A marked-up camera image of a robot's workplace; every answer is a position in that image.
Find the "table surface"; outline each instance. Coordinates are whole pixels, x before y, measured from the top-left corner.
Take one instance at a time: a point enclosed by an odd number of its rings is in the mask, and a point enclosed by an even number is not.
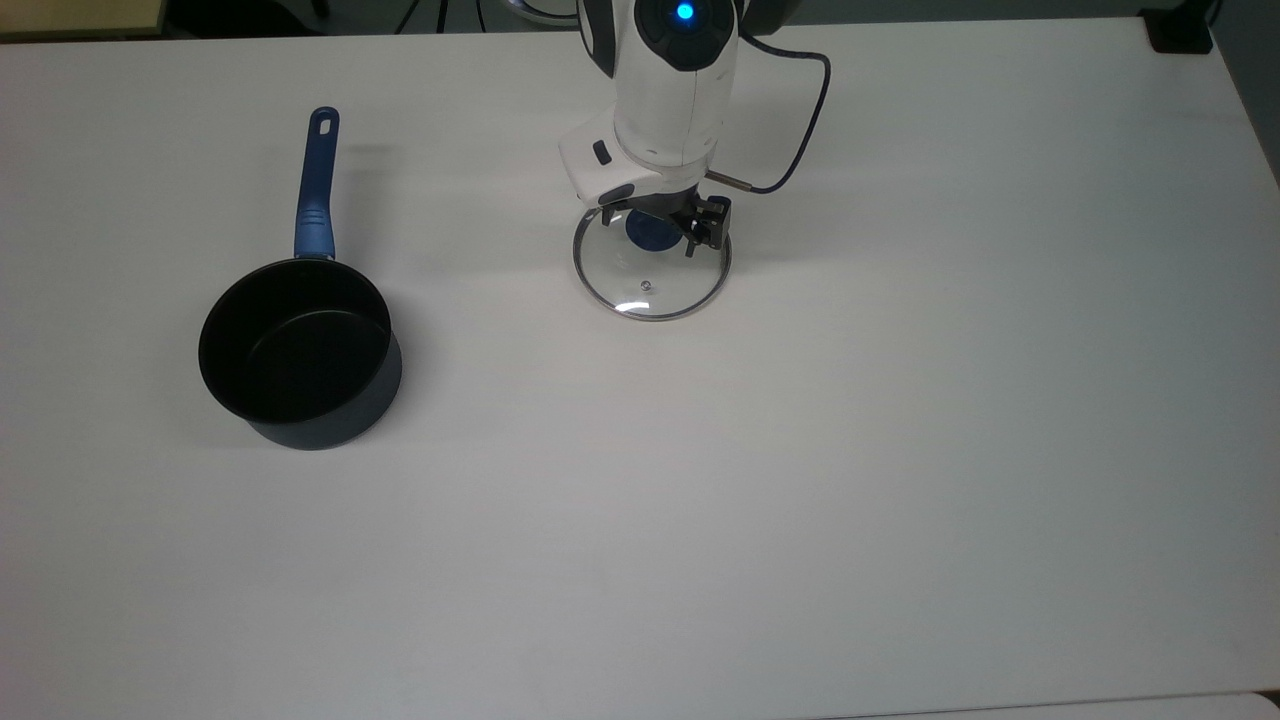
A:
[[[1280,192],[1137,19],[786,28],[832,96],[723,293],[598,306],[572,35],[0,47],[0,715],[751,720],[1280,685]],[[765,182],[814,63],[744,50]],[[394,405],[196,365],[343,113]]]

